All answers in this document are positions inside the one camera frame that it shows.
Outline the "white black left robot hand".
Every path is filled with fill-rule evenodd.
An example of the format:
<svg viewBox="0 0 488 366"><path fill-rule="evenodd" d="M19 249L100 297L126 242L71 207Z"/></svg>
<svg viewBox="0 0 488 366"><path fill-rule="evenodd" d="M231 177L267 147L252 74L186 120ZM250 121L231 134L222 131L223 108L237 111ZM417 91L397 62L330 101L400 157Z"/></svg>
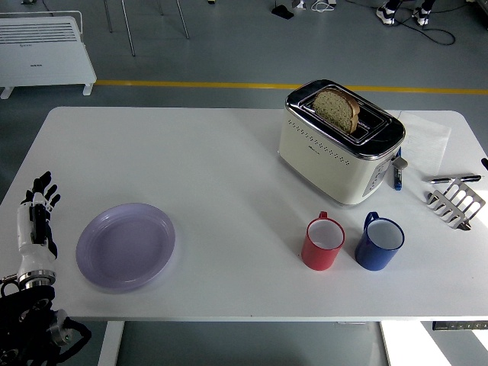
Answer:
<svg viewBox="0 0 488 366"><path fill-rule="evenodd" d="M20 282L35 278L46 278L53 282L56 278L53 262L58 252L50 219L60 194L51 180L50 171L35 178L32 189L26 191L17 210L18 250L21 254L17 278Z"/></svg>

